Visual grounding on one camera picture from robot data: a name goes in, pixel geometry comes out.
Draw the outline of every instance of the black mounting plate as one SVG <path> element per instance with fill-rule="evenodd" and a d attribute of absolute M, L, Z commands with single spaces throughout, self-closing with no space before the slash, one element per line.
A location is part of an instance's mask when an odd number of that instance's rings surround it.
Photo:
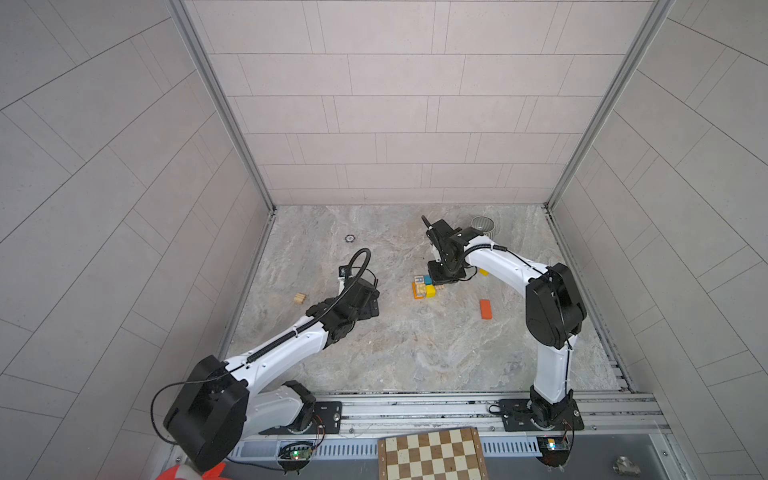
<path fill-rule="evenodd" d="M 529 399 L 503 399 L 498 401 L 499 409 L 503 412 L 525 412 L 528 410 Z M 562 430 L 563 419 L 570 423 L 574 430 L 584 430 L 584 420 L 576 406 L 576 401 L 571 399 L 568 407 L 552 422 L 555 426 L 553 430 Z M 516 419 L 513 415 L 504 417 L 502 415 L 505 432 L 548 432 L 542 430 L 533 423 L 530 416 Z"/>
<path fill-rule="evenodd" d="M 333 416 L 339 414 L 339 420 L 334 420 Z M 326 434 L 339 433 L 341 431 L 341 402 L 317 402 L 315 403 L 315 415 L 323 420 L 326 426 Z M 317 433 L 317 425 L 313 421 L 310 427 L 301 434 L 291 432 L 286 427 L 273 427 L 271 429 L 259 432 L 259 435 L 314 435 Z"/>

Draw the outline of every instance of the stone-patterned floor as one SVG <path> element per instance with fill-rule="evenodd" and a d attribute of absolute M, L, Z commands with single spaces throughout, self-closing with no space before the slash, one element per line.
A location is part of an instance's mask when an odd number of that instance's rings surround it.
<path fill-rule="evenodd" d="M 435 298 L 413 299 L 413 276 L 426 274 L 432 259 L 423 214 L 454 228 L 485 215 L 496 221 L 497 243 L 548 265 L 562 261 L 539 206 L 280 207 L 229 354 L 252 349 L 308 306 L 334 296 L 337 267 L 368 247 L 381 315 L 358 322 L 345 339 L 288 370 L 275 385 L 296 379 L 314 392 L 528 390 L 537 342 L 525 327 L 525 301 L 510 286 L 477 275 L 447 285 Z M 345 243 L 349 233 L 354 243 Z M 298 292 L 308 296 L 302 306 L 293 303 Z M 480 318 L 480 299 L 491 300 L 493 320 Z M 575 347 L 571 383 L 576 390 L 617 388 L 589 319 Z"/>

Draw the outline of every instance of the wooden block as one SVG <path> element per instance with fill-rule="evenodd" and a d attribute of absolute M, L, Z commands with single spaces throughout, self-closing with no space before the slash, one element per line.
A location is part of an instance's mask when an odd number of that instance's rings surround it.
<path fill-rule="evenodd" d="M 480 317 L 483 320 L 493 319 L 493 312 L 491 311 L 491 300 L 480 300 Z"/>

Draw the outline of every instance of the chessboard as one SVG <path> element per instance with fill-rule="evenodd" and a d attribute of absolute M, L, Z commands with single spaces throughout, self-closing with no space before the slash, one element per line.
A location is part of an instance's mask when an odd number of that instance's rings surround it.
<path fill-rule="evenodd" d="M 379 480 L 488 480 L 478 430 L 379 440 Z"/>

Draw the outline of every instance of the tiled wall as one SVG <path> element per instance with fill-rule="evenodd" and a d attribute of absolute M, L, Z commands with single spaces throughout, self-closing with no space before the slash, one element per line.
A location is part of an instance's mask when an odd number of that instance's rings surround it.
<path fill-rule="evenodd" d="M 265 219 L 164 2 L 4 2 L 0 476 L 150 478 Z"/>
<path fill-rule="evenodd" d="M 186 5 L 278 204 L 526 204 L 650 2 Z"/>
<path fill-rule="evenodd" d="M 678 0 L 554 209 L 700 480 L 768 478 L 766 25 Z"/>

